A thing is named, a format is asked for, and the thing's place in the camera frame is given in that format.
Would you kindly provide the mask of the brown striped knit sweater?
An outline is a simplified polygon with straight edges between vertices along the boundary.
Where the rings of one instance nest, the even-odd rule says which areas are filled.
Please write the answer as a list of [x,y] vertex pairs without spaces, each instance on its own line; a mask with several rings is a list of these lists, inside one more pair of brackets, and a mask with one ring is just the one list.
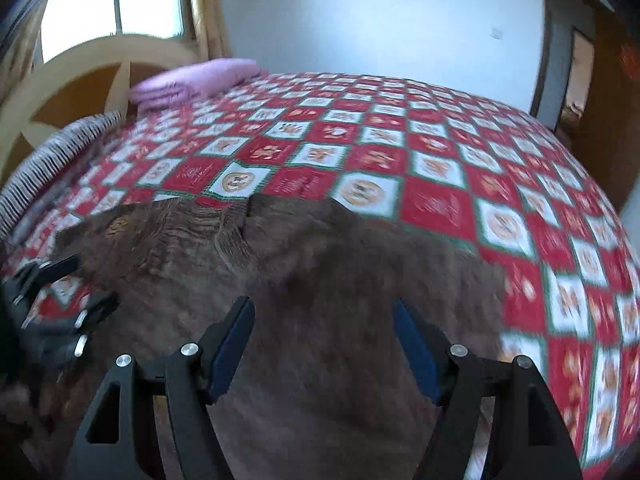
[[39,411],[24,387],[1,390],[2,412],[32,427],[32,456],[52,478],[116,356],[164,356],[241,296],[254,302],[255,326],[213,410],[239,479],[413,476],[437,412],[395,335],[397,301],[479,356],[499,353],[501,266],[334,200],[118,206],[59,232],[54,255],[78,255],[79,276],[120,305],[96,331],[87,368],[47,386]]

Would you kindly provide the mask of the striped pillow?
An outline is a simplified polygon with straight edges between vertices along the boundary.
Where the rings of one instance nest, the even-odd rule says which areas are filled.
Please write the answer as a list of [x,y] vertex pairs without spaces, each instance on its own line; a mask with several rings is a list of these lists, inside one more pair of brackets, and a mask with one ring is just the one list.
[[56,178],[121,123],[119,110],[77,119],[49,136],[17,166],[1,189],[2,243]]

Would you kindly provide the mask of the red checkered cartoon bedspread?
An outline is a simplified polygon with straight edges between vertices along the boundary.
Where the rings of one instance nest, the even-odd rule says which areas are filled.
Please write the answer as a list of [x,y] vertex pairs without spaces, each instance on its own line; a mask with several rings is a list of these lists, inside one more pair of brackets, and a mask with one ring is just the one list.
[[639,259],[610,201],[533,117],[412,79],[275,74],[137,119],[9,258],[120,204],[332,197],[506,269],[505,356],[530,356],[584,475],[639,432]]

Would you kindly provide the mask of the cream wooden headboard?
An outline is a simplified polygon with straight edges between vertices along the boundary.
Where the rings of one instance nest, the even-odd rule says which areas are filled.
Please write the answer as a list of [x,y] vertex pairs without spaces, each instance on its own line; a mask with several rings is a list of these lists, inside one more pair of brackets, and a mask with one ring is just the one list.
[[90,115],[127,115],[130,87],[201,60],[193,42],[144,35],[99,38],[52,58],[1,107],[1,180],[52,133]]

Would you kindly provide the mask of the folded pink blanket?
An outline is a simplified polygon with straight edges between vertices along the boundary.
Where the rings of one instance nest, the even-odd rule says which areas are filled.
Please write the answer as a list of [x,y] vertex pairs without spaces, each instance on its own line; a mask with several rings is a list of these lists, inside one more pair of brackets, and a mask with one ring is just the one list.
[[139,114],[167,110],[219,96],[266,73],[250,58],[214,58],[166,70],[139,82],[130,88],[129,102],[138,108]]

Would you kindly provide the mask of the brown wooden door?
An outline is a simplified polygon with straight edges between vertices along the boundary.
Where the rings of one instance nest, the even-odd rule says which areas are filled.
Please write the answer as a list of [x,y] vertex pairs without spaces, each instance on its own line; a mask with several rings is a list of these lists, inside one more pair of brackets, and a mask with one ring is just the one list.
[[639,44],[612,12],[594,20],[591,82],[572,152],[622,210],[639,174]]

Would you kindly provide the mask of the yellow curtain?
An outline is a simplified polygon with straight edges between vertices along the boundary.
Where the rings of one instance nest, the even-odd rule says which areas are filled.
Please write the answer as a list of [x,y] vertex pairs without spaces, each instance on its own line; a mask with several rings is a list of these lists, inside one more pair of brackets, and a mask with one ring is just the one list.
[[195,38],[203,61],[230,58],[231,47],[222,0],[191,0]]

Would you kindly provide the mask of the window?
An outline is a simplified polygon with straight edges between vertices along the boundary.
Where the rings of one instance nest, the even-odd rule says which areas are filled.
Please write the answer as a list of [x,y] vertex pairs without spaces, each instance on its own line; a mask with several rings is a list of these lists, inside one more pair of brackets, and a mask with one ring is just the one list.
[[87,41],[117,35],[192,40],[191,0],[47,0],[41,58],[47,63]]

